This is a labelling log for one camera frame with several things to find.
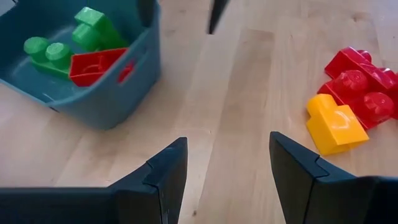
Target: red block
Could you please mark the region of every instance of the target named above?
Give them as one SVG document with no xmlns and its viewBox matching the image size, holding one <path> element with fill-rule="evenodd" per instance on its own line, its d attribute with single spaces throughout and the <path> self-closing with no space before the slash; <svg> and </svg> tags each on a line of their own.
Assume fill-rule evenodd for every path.
<svg viewBox="0 0 398 224">
<path fill-rule="evenodd" d="M 332 81 L 318 91 L 331 94 L 338 105 L 349 105 L 366 130 L 398 118 L 398 77 L 371 60 L 363 50 L 340 50 L 325 68 Z"/>
<path fill-rule="evenodd" d="M 73 55 L 69 78 L 77 86 L 90 86 L 104 75 L 126 50 L 127 48 L 121 48 Z M 123 82 L 132 69 L 133 65 L 128 65 L 121 72 L 118 82 Z"/>
</svg>

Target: plastic bin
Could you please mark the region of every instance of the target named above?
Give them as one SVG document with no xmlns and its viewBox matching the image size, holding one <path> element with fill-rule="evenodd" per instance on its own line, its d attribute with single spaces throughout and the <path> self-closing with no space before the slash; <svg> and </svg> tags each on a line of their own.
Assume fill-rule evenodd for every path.
<svg viewBox="0 0 398 224">
<path fill-rule="evenodd" d="M 73 43 L 72 31 L 77 25 L 73 17 L 84 6 L 105 13 L 130 46 L 94 85 L 77 87 L 37 72 L 23 46 L 29 37 L 41 36 L 83 53 Z M 91 127 L 112 128 L 134 111 L 160 75 L 159 13 L 155 0 L 19 0 L 0 17 L 0 80 Z M 131 62 L 134 70 L 118 83 Z"/>
</svg>

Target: toy block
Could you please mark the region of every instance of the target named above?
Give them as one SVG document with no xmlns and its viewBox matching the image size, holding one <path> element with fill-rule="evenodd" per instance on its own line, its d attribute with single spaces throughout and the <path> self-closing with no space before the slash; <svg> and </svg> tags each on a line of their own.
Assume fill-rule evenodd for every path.
<svg viewBox="0 0 398 224">
<path fill-rule="evenodd" d="M 75 19 L 79 25 L 72 33 L 72 39 L 89 52 L 127 47 L 112 22 L 102 13 L 84 7 Z"/>
<path fill-rule="evenodd" d="M 384 93 L 369 91 L 363 72 L 347 70 L 326 82 L 318 93 L 330 94 L 337 105 L 348 105 L 365 130 L 388 120 L 394 113 L 394 102 Z"/>
<path fill-rule="evenodd" d="M 127 48 L 122 48 L 76 54 L 72 57 L 69 77 L 77 86 L 90 86 L 101 78 L 126 50 Z M 118 82 L 123 82 L 132 69 L 133 65 L 131 63 L 121 72 Z"/>
<path fill-rule="evenodd" d="M 325 73 L 332 79 L 338 78 L 348 70 L 360 71 L 366 77 L 368 87 L 365 93 L 380 92 L 387 95 L 394 102 L 391 117 L 398 119 L 398 76 L 393 71 L 389 68 L 377 68 L 372 64 L 369 52 L 352 47 L 340 50 L 325 67 Z"/>
<path fill-rule="evenodd" d="M 331 95 L 314 96 L 307 110 L 307 129 L 322 155 L 345 152 L 369 140 L 351 108 L 338 106 Z"/>
<path fill-rule="evenodd" d="M 24 51 L 38 71 L 68 79 L 73 53 L 67 45 L 50 44 L 46 38 L 31 37 L 25 41 Z"/>
</svg>

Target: wooden floor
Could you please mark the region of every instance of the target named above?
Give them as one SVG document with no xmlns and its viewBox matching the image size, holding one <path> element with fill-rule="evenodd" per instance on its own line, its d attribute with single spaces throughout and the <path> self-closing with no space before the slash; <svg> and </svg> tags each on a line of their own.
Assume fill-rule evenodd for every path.
<svg viewBox="0 0 398 224">
<path fill-rule="evenodd" d="M 398 71 L 396 0 L 231 0 L 206 35 L 210 0 L 163 0 L 163 74 L 138 110 L 95 131 L 0 86 L 1 186 L 107 186 L 179 136 L 189 143 L 181 224 L 285 223 L 268 140 L 316 151 L 307 100 L 341 48 Z M 356 175 L 397 175 L 396 121 L 326 157 Z"/>
</svg>

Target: yellow block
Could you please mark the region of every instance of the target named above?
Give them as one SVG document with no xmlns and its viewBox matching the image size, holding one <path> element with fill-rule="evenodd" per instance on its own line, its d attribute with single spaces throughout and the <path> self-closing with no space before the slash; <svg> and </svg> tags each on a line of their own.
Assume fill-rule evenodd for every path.
<svg viewBox="0 0 398 224">
<path fill-rule="evenodd" d="M 337 106 L 329 94 L 314 96 L 307 105 L 307 128 L 322 155 L 350 150 L 369 140 L 348 105 Z"/>
</svg>

